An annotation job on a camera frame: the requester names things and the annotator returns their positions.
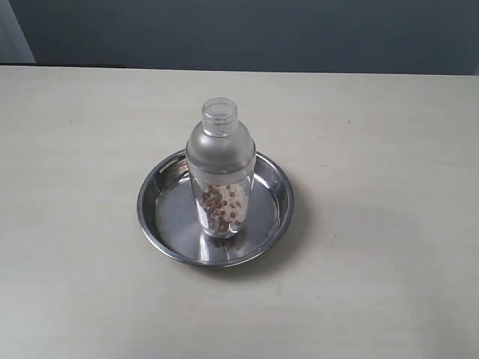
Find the round stainless steel plate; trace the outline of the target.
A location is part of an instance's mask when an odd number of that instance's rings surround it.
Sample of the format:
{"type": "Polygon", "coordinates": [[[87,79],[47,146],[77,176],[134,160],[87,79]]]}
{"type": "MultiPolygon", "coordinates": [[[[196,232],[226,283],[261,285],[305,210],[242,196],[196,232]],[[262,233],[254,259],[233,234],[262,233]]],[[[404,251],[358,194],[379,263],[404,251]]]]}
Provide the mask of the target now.
{"type": "Polygon", "coordinates": [[[213,238],[200,228],[182,150],[147,175],[137,200],[138,222],[157,250],[178,262],[209,268],[237,266],[264,254],[286,233],[293,212],[289,179],[262,153],[257,154],[245,225],[229,239],[213,238]]]}

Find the clear plastic shaker bottle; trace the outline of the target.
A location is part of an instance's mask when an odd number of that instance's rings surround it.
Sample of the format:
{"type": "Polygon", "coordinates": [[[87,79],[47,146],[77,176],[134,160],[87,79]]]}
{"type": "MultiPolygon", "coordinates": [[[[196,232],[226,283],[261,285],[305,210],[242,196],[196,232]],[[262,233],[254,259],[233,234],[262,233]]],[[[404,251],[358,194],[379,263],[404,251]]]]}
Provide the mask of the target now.
{"type": "Polygon", "coordinates": [[[186,143],[192,193],[201,229],[208,236],[227,239],[245,225],[256,146],[232,100],[209,99],[201,114],[186,143]]]}

